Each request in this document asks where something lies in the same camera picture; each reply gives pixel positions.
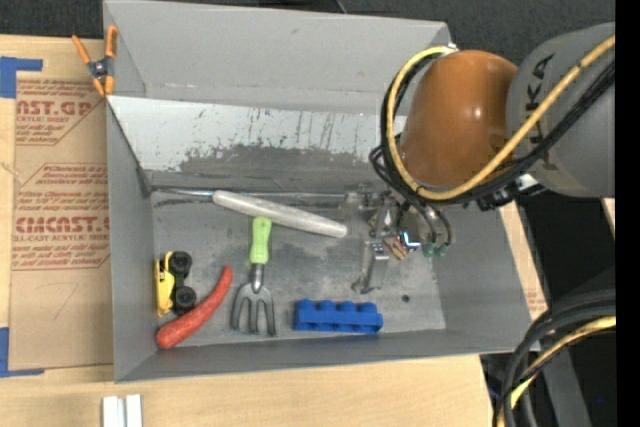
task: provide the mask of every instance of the red foam sausage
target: red foam sausage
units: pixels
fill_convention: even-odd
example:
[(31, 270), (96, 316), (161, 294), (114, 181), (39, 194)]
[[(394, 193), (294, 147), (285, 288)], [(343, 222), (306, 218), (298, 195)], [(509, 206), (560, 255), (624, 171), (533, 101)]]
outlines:
[(171, 349), (200, 329), (222, 304), (231, 287), (232, 280), (233, 272), (231, 267), (225, 265), (218, 283), (206, 299), (193, 310), (171, 322), (167, 322), (158, 330), (156, 334), (158, 346), (161, 349)]

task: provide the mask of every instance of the black wheel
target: black wheel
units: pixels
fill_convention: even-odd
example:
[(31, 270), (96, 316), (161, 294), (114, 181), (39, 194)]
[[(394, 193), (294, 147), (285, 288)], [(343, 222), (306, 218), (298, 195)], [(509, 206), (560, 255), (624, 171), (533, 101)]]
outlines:
[(191, 287), (178, 287), (176, 289), (175, 307), (176, 311), (182, 313), (192, 309), (196, 304), (196, 292)]
[(191, 255), (189, 255), (189, 253), (176, 251), (171, 255), (171, 258), (169, 258), (169, 270), (176, 277), (177, 275), (182, 275), (183, 278), (186, 278), (189, 274), (189, 269), (191, 269), (191, 262)]

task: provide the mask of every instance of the green handle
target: green handle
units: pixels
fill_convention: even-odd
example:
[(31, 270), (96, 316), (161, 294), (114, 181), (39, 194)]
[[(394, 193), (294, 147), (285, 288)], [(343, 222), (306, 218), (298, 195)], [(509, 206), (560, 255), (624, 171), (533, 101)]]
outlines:
[(269, 261), (269, 234), (271, 233), (271, 219), (256, 217), (253, 220), (253, 243), (249, 251), (249, 261), (252, 264), (266, 264)]

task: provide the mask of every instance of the bin floor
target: bin floor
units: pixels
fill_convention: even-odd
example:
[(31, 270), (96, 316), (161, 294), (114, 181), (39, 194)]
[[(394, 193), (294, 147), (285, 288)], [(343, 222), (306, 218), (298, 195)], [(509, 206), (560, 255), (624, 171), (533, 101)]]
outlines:
[[(265, 268), (264, 286), (273, 296), (278, 338), (299, 339), (338, 336), (335, 333), (294, 331), (296, 301), (330, 300), (355, 303), (373, 302), (384, 318), (381, 332), (405, 332), (444, 329), (438, 285), (431, 259), (420, 251), (404, 260), (391, 256), (384, 286), (368, 294), (351, 289), (363, 267), (364, 240), (368, 218), (373, 210), (344, 209), (334, 205), (305, 205), (305, 209), (338, 221), (347, 222), (349, 234), (335, 239), (273, 224), (270, 259)], [(264, 311), (260, 315), (260, 333), (246, 332), (247, 307), (243, 309), (240, 332), (231, 328), (231, 309), (239, 287), (249, 281), (248, 261), (252, 218), (215, 205), (206, 198), (167, 192), (153, 193), (154, 242), (156, 258), (167, 251), (186, 251), (193, 266), (185, 284), (195, 289), (198, 302), (213, 288), (224, 265), (233, 269), (231, 290), (220, 309), (182, 346), (271, 340), (266, 334)], [(173, 313), (159, 319), (161, 325), (174, 318)]]

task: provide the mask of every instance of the blue plastic block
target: blue plastic block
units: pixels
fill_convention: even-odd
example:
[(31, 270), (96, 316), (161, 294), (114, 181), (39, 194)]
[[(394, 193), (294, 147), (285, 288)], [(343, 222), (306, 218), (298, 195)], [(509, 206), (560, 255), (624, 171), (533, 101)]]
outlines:
[(373, 303), (335, 303), (310, 299), (298, 301), (293, 316), (294, 331), (332, 331), (335, 333), (377, 333), (382, 314)]

